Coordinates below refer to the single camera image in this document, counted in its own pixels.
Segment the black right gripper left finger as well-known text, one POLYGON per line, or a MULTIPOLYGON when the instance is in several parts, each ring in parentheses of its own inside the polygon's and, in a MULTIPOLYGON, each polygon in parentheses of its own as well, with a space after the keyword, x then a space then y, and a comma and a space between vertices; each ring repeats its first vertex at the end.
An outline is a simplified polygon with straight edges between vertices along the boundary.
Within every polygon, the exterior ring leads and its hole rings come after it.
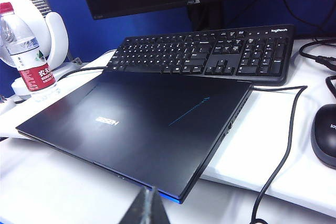
POLYGON ((145 223, 149 209, 149 192, 145 188, 140 190, 125 214, 126 223, 145 223))

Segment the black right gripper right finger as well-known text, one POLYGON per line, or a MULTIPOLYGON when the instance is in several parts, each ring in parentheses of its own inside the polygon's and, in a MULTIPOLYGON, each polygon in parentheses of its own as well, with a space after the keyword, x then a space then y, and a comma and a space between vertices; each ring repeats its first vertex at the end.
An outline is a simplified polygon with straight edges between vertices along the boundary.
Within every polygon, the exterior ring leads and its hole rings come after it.
POLYGON ((170 224, 158 190, 153 187, 149 195, 148 223, 170 224))

